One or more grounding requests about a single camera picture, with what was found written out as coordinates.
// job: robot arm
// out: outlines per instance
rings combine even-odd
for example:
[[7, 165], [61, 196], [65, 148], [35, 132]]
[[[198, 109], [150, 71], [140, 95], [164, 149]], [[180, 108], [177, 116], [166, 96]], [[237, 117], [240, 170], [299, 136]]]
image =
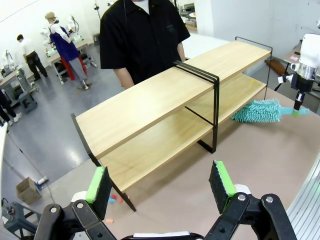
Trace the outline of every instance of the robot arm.
[[304, 101], [305, 93], [310, 93], [316, 82], [317, 71], [320, 67], [320, 35], [312, 33], [304, 35], [300, 55], [299, 63], [291, 65], [296, 73], [278, 78], [279, 83], [289, 80], [291, 88], [298, 90], [293, 107], [295, 117]]

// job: black pants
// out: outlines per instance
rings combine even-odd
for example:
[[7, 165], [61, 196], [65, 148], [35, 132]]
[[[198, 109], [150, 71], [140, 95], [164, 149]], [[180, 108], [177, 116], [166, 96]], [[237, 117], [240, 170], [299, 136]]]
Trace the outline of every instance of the black pants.
[[4, 95], [4, 93], [1, 90], [0, 90], [0, 105], [1, 105], [0, 116], [6, 122], [9, 122], [10, 118], [2, 108], [4, 108], [8, 112], [8, 114], [10, 114], [13, 118], [15, 118], [17, 116], [15, 111], [13, 110], [13, 108], [10, 106], [10, 103], [8, 102], [6, 96]]
[[28, 66], [29, 66], [31, 72], [33, 72], [35, 79], [40, 78], [40, 75], [37, 71], [37, 67], [43, 76], [45, 76], [45, 77], [47, 76], [47, 71], [45, 70], [44, 66], [42, 65], [42, 63], [40, 61], [38, 54], [35, 51], [33, 51], [29, 55], [25, 56], [25, 58], [26, 58], [26, 62], [28, 63]]

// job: shelf board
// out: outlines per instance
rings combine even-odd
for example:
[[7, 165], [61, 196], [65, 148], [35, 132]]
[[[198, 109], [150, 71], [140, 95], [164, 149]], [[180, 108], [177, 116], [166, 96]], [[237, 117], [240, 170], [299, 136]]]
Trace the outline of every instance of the shelf board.
[[186, 108], [100, 159], [121, 191], [144, 178], [212, 131], [212, 125]]
[[76, 117], [97, 159], [213, 89], [176, 67], [157, 74]]
[[237, 40], [191, 58], [185, 63], [218, 76], [222, 84], [270, 54], [270, 50]]
[[[268, 50], [234, 41], [187, 63], [218, 75], [223, 82], [268, 55]], [[172, 67], [89, 109], [76, 120], [93, 155], [100, 159], [212, 89], [213, 84]]]
[[[218, 123], [220, 124], [229, 118], [265, 87], [265, 83], [242, 73], [222, 84], [219, 91]], [[213, 123], [214, 91], [199, 97], [188, 107]]]

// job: black shirt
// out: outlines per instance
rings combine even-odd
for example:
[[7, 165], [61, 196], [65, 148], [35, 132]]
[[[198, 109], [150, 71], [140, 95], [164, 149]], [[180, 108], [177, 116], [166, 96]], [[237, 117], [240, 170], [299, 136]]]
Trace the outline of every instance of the black shirt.
[[190, 34], [169, 0], [149, 0], [149, 14], [132, 0], [116, 1], [100, 23], [102, 69], [127, 68], [138, 84], [181, 60], [178, 44]]

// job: gray floor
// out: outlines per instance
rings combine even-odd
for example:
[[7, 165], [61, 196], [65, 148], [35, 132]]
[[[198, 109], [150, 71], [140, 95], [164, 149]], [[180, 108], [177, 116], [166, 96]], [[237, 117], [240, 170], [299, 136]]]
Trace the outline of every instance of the gray floor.
[[[100, 66], [97, 49], [92, 47], [91, 50]], [[77, 116], [122, 91], [112, 70], [91, 66], [88, 77], [92, 86], [87, 91], [76, 89], [70, 80], [61, 85], [54, 70], [49, 67], [47, 71], [49, 78], [36, 82], [39, 91], [33, 97], [38, 102], [37, 109], [9, 127], [4, 149], [2, 196], [10, 202], [20, 202], [16, 185], [22, 179], [31, 177], [37, 181], [42, 178], [13, 140], [52, 183], [88, 159], [70, 114]]]

